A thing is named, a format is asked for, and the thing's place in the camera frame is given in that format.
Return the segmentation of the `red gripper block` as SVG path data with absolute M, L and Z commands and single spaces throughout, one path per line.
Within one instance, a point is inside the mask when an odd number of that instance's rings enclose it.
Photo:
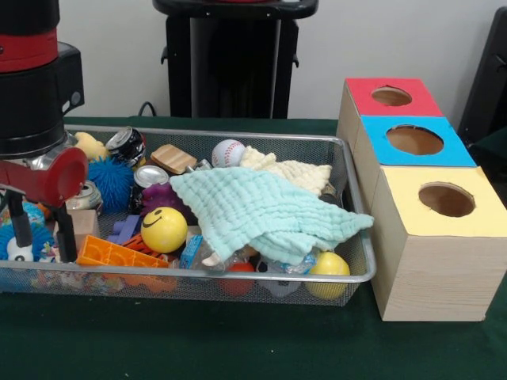
M 60 260 L 63 263 L 77 260 L 74 225 L 64 203 L 80 193 L 87 175 L 88 159 L 76 147 L 58 146 L 39 157 L 1 161 L 1 187 L 9 189 L 6 198 L 18 247 L 32 244 L 29 216 L 23 208 L 24 195 L 34 203 L 56 207 L 53 217 L 58 227 Z

